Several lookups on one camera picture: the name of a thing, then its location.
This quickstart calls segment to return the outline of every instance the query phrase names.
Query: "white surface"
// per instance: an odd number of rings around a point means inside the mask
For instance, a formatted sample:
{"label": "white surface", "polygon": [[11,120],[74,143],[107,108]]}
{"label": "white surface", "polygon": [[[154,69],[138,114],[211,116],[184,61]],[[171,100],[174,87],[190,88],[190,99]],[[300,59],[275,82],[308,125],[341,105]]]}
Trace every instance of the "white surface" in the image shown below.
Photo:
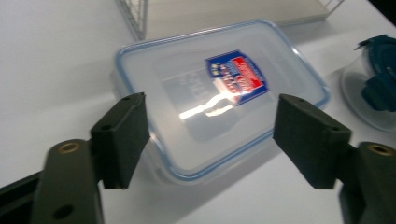
{"label": "white surface", "polygon": [[[358,119],[339,91],[337,69],[371,36],[395,28],[366,1],[347,0],[325,22],[287,27],[291,41],[328,82],[325,110],[354,131],[352,144],[396,147],[394,135]],[[105,0],[2,1],[0,7],[0,186],[37,172],[47,150],[89,138],[115,103],[108,74],[131,35],[116,4]],[[127,190],[104,190],[106,223],[342,223],[338,188],[313,190],[281,154],[260,154],[239,172],[196,188],[165,188],[137,167]]]}

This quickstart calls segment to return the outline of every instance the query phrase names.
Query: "red white blue label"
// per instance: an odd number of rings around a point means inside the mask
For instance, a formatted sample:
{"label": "red white blue label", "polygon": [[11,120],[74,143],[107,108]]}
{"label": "red white blue label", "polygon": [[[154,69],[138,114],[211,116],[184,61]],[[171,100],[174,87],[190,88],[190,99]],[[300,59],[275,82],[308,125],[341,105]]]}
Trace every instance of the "red white blue label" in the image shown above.
{"label": "red white blue label", "polygon": [[269,91],[259,67],[239,50],[206,59],[206,68],[218,90],[236,105]]}

